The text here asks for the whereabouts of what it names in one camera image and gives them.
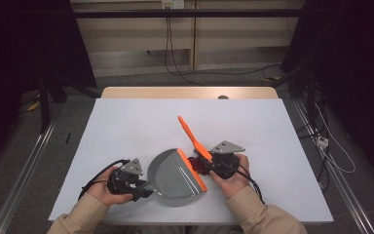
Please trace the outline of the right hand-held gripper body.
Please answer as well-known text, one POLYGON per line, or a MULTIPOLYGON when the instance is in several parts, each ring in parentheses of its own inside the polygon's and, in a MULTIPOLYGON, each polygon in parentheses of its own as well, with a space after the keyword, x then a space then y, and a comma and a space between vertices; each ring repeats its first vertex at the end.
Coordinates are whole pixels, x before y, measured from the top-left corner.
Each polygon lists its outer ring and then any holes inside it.
POLYGON ((245 152, 245 148, 227 140, 212 147, 209 153, 212 155, 213 171, 223 179, 232 177, 239 166, 240 160, 236 157, 239 152, 245 152))

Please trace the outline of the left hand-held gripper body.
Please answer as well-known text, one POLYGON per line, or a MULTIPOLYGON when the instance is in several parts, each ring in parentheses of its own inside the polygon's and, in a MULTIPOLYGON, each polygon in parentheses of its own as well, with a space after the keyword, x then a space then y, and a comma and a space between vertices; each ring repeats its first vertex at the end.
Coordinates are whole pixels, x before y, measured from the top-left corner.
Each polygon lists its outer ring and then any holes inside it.
POLYGON ((107 188, 112 194, 131 194, 131 199, 137 201, 141 192, 136 187, 139 177, 143 175, 139 160, 121 160, 120 163, 121 166, 109 176, 107 188))

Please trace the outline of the red beans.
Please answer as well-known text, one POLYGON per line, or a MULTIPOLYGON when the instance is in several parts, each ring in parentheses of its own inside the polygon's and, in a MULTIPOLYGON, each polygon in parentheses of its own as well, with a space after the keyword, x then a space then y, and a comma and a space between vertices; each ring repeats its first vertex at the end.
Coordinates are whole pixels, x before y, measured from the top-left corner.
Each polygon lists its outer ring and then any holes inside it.
POLYGON ((209 175, 209 163, 203 157, 189 157, 188 158, 193 170, 201 176, 209 175))

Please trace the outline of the grey dustpan with orange edge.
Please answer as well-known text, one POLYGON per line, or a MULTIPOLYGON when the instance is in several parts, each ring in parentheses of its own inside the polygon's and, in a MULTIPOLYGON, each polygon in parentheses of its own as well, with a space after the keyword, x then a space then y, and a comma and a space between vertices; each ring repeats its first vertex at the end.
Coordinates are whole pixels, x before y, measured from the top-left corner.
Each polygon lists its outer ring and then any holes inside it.
POLYGON ((206 184, 180 148, 156 156, 149 164, 147 178, 147 187, 166 206, 187 206, 207 193, 206 184))

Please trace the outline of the orange brush with grey bristles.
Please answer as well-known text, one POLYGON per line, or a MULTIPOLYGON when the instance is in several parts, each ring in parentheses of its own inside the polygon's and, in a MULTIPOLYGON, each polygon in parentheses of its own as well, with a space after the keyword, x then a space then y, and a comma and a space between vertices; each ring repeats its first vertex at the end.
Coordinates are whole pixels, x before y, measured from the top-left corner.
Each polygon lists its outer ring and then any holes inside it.
POLYGON ((184 119, 181 116, 177 117, 182 129, 186 133, 187 137, 191 140, 194 148, 209 162, 212 162, 212 155, 206 150, 206 148, 198 141, 196 140, 195 136, 193 135, 192 131, 190 130, 187 123, 184 121, 184 119))

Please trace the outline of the person's left hand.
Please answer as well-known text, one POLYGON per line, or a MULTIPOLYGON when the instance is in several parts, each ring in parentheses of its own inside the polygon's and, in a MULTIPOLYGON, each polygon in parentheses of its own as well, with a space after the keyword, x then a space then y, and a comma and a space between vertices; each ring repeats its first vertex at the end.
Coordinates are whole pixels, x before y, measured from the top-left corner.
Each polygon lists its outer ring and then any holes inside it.
POLYGON ((116 167, 111 167, 101 174, 95 183, 89 188, 88 193, 107 207, 112 205, 122 205, 129 202, 131 194, 112 194, 107 188, 107 182, 116 167))

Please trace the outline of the person's right hand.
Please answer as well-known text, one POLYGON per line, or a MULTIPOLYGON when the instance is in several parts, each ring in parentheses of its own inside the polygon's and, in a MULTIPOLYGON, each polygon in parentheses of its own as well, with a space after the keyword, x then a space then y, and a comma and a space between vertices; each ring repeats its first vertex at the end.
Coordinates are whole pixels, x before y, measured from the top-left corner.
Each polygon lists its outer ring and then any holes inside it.
POLYGON ((235 194, 249 185, 249 180, 242 174, 249 176, 249 162, 245 155, 238 153, 236 157, 240 160, 238 172, 228 179, 219 177, 214 171, 210 171, 210 177, 219 186, 226 199, 232 198, 235 194))

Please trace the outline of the black metal stand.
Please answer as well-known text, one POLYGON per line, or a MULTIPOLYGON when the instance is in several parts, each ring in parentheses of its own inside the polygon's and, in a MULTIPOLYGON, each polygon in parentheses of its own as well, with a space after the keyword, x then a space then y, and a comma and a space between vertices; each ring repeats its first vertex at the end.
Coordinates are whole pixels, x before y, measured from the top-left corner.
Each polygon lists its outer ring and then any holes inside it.
POLYGON ((39 79, 41 134, 43 134, 49 128, 51 123, 48 95, 51 95, 53 101, 55 102, 65 102, 67 99, 67 94, 62 87, 62 80, 55 74, 42 75, 39 79))

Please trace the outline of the black horizontal bar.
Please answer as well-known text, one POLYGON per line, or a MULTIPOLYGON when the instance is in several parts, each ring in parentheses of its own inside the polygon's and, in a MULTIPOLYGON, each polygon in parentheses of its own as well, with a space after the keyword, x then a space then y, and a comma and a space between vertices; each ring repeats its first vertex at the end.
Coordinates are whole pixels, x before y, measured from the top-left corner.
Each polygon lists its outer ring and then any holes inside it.
POLYGON ((267 10, 139 10, 139 11, 75 11, 77 19, 129 18, 296 18, 306 14, 300 9, 267 10))

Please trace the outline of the black curtain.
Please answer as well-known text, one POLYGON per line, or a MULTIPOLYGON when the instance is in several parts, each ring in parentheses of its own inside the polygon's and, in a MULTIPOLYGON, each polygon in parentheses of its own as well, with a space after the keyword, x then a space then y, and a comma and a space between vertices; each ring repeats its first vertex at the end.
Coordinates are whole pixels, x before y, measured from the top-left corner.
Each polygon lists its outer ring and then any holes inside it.
POLYGON ((0 0, 0 146, 21 96, 38 90, 43 76, 53 94, 68 84, 95 85, 78 22, 54 15, 72 11, 71 0, 0 0))
POLYGON ((374 167, 374 0, 305 0, 305 10, 328 15, 301 17, 281 64, 296 68, 317 39, 317 79, 348 133, 374 167))

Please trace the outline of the metal floor rail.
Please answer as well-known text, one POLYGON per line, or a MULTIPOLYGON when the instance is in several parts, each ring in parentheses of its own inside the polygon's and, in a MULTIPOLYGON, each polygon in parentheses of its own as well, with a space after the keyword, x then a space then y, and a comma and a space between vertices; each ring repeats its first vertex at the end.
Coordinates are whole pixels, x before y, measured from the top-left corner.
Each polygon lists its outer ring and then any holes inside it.
POLYGON ((6 234, 13 216, 23 197, 25 189, 39 163, 39 160, 50 140, 56 125, 56 120, 51 121, 39 135, 25 165, 18 176, 15 185, 0 209, 0 234, 6 234))
POLYGON ((306 125, 307 132, 310 135, 315 148, 318 150, 320 158, 324 162, 324 166, 327 168, 329 176, 332 178, 333 183, 346 204, 351 217, 359 229, 359 232, 361 234, 374 234, 374 227, 365 209, 345 179, 346 172, 339 168, 330 152, 326 153, 321 146, 317 145, 318 139, 314 137, 313 134, 317 133, 318 131, 315 130, 312 127, 312 124, 308 121, 307 108, 304 106, 302 101, 295 100, 294 105, 300 115, 301 120, 306 125))

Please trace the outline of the white wall socket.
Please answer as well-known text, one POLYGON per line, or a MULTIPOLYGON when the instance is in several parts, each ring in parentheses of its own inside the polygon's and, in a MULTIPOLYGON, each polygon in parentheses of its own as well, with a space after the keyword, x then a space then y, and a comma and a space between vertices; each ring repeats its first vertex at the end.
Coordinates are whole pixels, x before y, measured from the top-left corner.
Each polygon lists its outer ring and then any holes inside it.
POLYGON ((185 8, 184 0, 162 0, 162 8, 166 10, 183 10, 185 8))

